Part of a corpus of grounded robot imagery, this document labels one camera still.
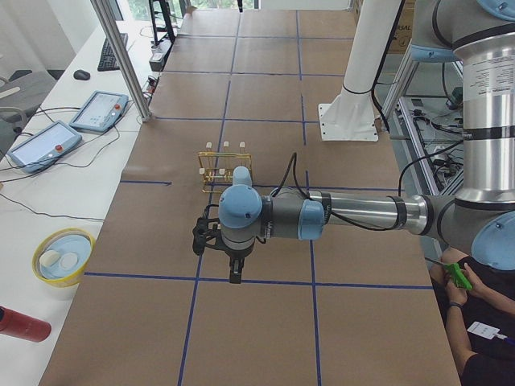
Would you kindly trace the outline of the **light blue plastic cup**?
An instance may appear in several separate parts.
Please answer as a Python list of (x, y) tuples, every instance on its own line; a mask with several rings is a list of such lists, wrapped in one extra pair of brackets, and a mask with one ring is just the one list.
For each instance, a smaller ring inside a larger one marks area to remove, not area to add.
[(253, 182), (252, 182), (252, 177), (251, 177), (250, 169), (248, 169), (245, 166), (237, 166), (233, 170), (232, 185), (233, 186), (245, 185), (247, 187), (252, 187), (253, 186)]

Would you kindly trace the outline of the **yellow bowl with blue plate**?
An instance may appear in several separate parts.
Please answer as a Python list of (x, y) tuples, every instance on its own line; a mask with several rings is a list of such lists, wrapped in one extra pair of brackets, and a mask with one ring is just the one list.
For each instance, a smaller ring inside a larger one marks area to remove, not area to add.
[(32, 257), (32, 271), (42, 282), (56, 288), (76, 285), (85, 271), (95, 238), (79, 228), (65, 228), (41, 242)]

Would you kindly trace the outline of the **upper teach pendant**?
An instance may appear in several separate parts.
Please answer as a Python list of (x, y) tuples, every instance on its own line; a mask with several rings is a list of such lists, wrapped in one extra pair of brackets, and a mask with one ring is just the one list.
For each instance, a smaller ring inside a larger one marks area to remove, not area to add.
[(129, 97), (125, 94), (95, 91), (69, 122), (73, 129), (90, 133), (105, 133), (126, 110)]

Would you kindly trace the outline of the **teach pendant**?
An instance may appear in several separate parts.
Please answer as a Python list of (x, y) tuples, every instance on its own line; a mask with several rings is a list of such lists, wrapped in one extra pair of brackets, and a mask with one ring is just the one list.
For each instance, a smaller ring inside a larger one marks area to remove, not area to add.
[(69, 122), (73, 129), (90, 133), (105, 133), (126, 110), (129, 97), (125, 94), (95, 91)]
[(33, 174), (70, 153), (81, 140), (80, 133), (66, 123), (56, 121), (9, 150), (7, 155), (22, 171)]

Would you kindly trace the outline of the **lower teach pendant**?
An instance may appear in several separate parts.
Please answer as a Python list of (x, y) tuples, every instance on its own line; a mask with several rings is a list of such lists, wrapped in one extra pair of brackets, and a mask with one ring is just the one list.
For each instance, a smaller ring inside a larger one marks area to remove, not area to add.
[(56, 121), (9, 150), (7, 155), (22, 171), (33, 174), (70, 153), (81, 140), (80, 133), (66, 123)]

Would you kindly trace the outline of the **green handheld tool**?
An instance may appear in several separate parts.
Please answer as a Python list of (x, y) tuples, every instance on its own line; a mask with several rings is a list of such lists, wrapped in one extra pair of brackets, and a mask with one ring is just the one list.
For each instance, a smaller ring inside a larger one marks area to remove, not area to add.
[(451, 280), (457, 288), (464, 290), (471, 290), (473, 288), (458, 263), (444, 264), (443, 268), (450, 275)]

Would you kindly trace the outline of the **red cylinder bottle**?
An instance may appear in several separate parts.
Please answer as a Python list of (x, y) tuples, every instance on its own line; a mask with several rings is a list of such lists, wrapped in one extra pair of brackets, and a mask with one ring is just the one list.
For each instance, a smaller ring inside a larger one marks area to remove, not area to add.
[(31, 342), (42, 342), (52, 332), (49, 322), (1, 307), (1, 333)]

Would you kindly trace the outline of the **black keyboard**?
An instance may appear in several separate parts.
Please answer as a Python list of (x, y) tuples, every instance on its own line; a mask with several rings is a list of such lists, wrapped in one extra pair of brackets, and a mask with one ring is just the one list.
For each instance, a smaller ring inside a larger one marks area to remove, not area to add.
[(107, 71), (116, 71), (119, 69), (119, 65), (117, 63), (117, 58), (114, 54), (114, 51), (109, 43), (109, 40), (105, 38), (101, 55), (99, 59), (99, 63), (97, 65), (97, 70), (99, 72), (107, 72)]

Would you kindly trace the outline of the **black computer mouse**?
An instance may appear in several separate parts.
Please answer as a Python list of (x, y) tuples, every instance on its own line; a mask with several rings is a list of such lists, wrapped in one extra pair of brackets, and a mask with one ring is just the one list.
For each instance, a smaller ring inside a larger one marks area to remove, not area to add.
[(91, 78), (91, 74), (89, 72), (85, 71), (85, 70), (78, 69), (78, 70), (74, 71), (73, 78), (75, 80), (86, 81), (86, 80), (89, 80)]

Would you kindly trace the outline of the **seated person in black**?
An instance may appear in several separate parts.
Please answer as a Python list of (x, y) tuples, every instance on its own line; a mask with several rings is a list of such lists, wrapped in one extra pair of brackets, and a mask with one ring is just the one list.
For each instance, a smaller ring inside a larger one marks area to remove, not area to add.
[(429, 270), (460, 383), (513, 385), (514, 345), (475, 335), (468, 328), (479, 322), (514, 337), (514, 272), (482, 265), (452, 247), (443, 252), (441, 262), (458, 264), (472, 284), (470, 290), (460, 289), (441, 265)]

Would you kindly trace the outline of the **cardboard box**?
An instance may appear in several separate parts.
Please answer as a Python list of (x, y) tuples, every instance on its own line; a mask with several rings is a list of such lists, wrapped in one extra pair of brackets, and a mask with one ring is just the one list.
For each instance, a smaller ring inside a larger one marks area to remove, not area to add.
[(364, 59), (404, 53), (412, 35), (415, 1), (356, 1), (356, 33), (351, 57)]

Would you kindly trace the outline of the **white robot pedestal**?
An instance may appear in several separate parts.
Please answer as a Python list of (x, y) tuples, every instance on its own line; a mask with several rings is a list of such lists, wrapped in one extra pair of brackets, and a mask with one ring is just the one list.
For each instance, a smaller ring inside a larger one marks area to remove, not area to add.
[(321, 139), (375, 142), (373, 89), (383, 55), (403, 8), (402, 0), (364, 1), (357, 21), (342, 89), (330, 104), (319, 105)]

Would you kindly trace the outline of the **aluminium frame post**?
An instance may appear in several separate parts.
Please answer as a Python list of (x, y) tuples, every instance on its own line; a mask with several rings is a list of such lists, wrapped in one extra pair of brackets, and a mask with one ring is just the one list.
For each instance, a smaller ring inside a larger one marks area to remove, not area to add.
[(120, 31), (117, 27), (117, 22), (113, 16), (113, 12), (111, 11), (107, 1), (91, 0), (91, 4), (99, 19), (102, 29), (105, 32), (105, 36), (113, 49), (122, 72), (123, 79), (137, 108), (138, 115), (142, 122), (147, 122), (150, 120), (152, 113), (145, 97), (143, 96), (136, 72), (127, 53), (126, 46), (120, 37)]

